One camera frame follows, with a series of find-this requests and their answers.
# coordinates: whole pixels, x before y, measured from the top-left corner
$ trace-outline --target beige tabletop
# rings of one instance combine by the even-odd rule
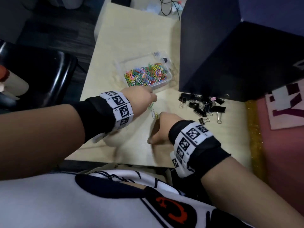
[[[126,87],[118,77],[115,61],[166,51],[173,63],[173,79],[169,85],[155,91],[158,100],[153,108],[157,112],[168,111],[184,119],[198,121],[200,117],[193,109],[179,107],[180,22],[113,3],[107,5],[104,15],[81,101]],[[223,149],[251,169],[245,104],[226,100],[222,106],[226,107],[222,124],[217,124],[216,115],[208,116],[210,122],[206,123],[206,127],[222,143]],[[147,144],[153,124],[151,111],[147,110],[119,133],[107,136],[96,144],[88,141],[67,159],[173,167],[169,157],[172,145],[152,147]]]

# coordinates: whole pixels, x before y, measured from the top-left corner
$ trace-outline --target cable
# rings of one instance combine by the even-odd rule
[[[180,4],[177,1],[173,1],[173,0],[170,0],[168,2],[164,2],[164,0],[160,0],[160,1],[161,1],[161,12],[163,13],[163,15],[168,16],[172,12],[172,8],[173,8],[173,5],[174,5],[175,8],[176,8],[177,14],[178,14],[178,19],[180,20],[181,17],[179,16],[179,12],[178,12]],[[170,9],[168,14],[164,14],[163,9],[162,9],[162,4],[168,4],[168,3],[171,3],[171,9]]]

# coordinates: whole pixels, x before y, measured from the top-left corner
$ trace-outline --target red bottle cap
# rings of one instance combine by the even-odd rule
[[[9,78],[9,70],[0,65],[0,82],[4,82]]]

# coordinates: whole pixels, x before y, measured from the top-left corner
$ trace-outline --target black office chair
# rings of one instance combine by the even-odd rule
[[[77,64],[68,53],[0,40],[0,65],[29,84],[18,101],[0,93],[0,108],[19,111],[60,104]]]

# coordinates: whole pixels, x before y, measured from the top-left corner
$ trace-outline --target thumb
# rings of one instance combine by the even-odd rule
[[[156,134],[154,134],[153,136],[151,136],[150,138],[148,138],[148,144],[153,145],[153,144],[156,144],[160,141],[161,141],[161,136],[160,136],[159,131]]]

